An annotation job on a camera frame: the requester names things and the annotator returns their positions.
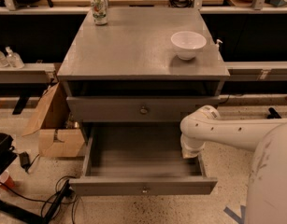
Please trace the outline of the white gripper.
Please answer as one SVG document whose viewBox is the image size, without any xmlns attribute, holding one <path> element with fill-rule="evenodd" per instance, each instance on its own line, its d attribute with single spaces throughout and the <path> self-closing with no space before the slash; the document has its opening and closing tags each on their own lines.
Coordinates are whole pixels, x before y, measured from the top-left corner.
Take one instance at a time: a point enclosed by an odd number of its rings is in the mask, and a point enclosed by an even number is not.
<svg viewBox="0 0 287 224">
<path fill-rule="evenodd" d="M 193 159 L 204 149 L 205 142 L 195 138 L 190 138 L 184 134 L 180 137 L 180 143 L 182 147 L 182 158 Z"/>
</svg>

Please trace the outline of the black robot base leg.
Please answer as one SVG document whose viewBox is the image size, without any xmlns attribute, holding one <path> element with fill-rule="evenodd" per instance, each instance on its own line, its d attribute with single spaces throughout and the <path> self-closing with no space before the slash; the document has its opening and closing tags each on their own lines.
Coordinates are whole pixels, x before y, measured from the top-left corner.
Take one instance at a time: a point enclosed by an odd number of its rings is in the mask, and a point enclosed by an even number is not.
<svg viewBox="0 0 287 224">
<path fill-rule="evenodd" d="M 280 114 L 273 107 L 270 107 L 268 111 L 270 112 L 267 116 L 269 119 L 280 119 Z"/>
</svg>

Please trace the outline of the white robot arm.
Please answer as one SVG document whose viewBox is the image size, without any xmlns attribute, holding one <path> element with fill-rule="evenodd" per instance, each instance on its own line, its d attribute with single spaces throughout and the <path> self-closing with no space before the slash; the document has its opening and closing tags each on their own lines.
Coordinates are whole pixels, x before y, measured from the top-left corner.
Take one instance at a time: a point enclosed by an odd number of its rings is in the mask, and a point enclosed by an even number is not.
<svg viewBox="0 0 287 224">
<path fill-rule="evenodd" d="M 222 119 L 204 105 L 180 122 L 185 158 L 207 141 L 253 152 L 243 224 L 287 224 L 287 119 Z"/>
</svg>

